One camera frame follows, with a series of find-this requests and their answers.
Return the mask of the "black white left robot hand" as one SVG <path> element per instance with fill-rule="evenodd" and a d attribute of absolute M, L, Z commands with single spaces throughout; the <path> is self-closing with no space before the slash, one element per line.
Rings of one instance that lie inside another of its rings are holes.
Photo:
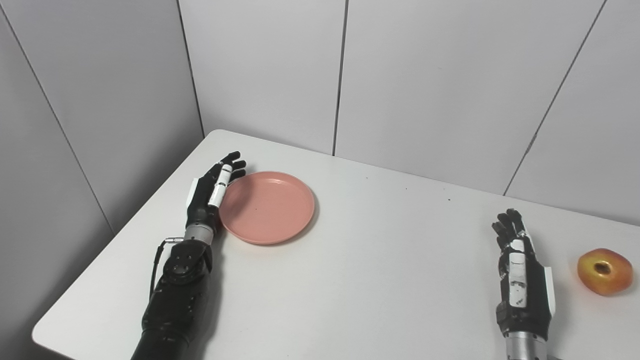
<path fill-rule="evenodd" d="M 247 162 L 240 151 L 230 152 L 195 179 L 186 209 L 185 227 L 204 226 L 215 236 L 220 228 L 220 208 L 230 184 L 246 175 Z"/>

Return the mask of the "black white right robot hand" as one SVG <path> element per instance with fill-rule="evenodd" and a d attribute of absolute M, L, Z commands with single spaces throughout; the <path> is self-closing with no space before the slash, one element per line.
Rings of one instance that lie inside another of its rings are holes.
<path fill-rule="evenodd" d="M 537 259 L 521 213 L 509 208 L 492 223 L 500 250 L 498 274 L 501 300 L 496 306 L 496 322 L 503 337 L 524 332 L 544 341 L 549 339 L 555 312 L 551 268 Z"/>

